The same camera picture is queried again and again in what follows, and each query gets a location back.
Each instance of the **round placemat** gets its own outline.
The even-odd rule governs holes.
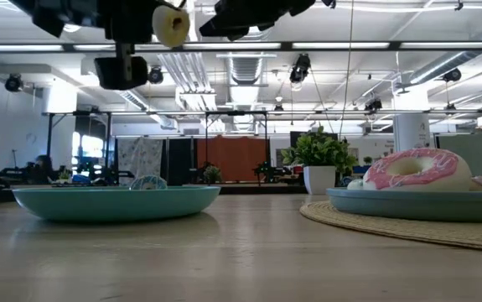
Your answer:
[[[482,223],[412,221],[362,216],[335,210],[328,201],[300,208],[307,218],[331,226],[344,227],[388,237],[482,249]]]

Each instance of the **wooden table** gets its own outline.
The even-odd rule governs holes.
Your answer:
[[[0,204],[0,301],[482,301],[482,252],[347,231],[306,195],[225,195],[205,213],[54,225]]]

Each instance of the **air duct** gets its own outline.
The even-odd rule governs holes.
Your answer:
[[[116,91],[116,93],[121,96],[125,101],[130,102],[134,106],[140,108],[142,111],[157,111],[158,109],[155,107],[152,107],[148,105],[144,100],[145,98],[141,96],[138,92],[134,90],[128,90],[128,91]],[[150,115],[150,118],[155,120],[155,122],[158,122],[160,124],[160,127],[163,130],[176,130],[178,128],[178,123],[177,121],[167,118],[162,115]]]
[[[473,40],[482,40],[482,34],[477,35],[473,38]],[[482,55],[482,50],[462,51],[457,54],[454,52],[447,53],[446,55],[441,56],[430,64],[410,74],[407,82],[401,83],[398,85],[398,87],[401,88],[423,84],[450,72],[458,66],[467,63],[480,55]]]
[[[262,41],[268,38],[270,30],[250,30],[240,39],[242,41]],[[262,83],[262,72],[264,59],[262,57],[242,57],[243,54],[236,54],[228,59],[230,96],[235,109],[238,106],[251,106],[257,102],[259,86]],[[238,130],[248,130],[251,126],[249,118],[233,117],[233,123]]]

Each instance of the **white column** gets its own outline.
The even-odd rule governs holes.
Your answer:
[[[76,110],[77,90],[74,86],[57,81],[50,88],[45,88],[43,93],[46,112],[73,112]],[[62,117],[62,115],[57,115],[53,120],[53,126],[55,126],[51,138],[50,158],[53,160],[54,169],[58,169],[62,164],[67,167],[71,166],[75,117],[68,115],[61,119]]]
[[[393,107],[396,110],[427,110],[427,90],[413,87],[406,94],[395,95]],[[394,116],[393,135],[397,152],[427,147],[430,141],[428,114],[414,113]]]

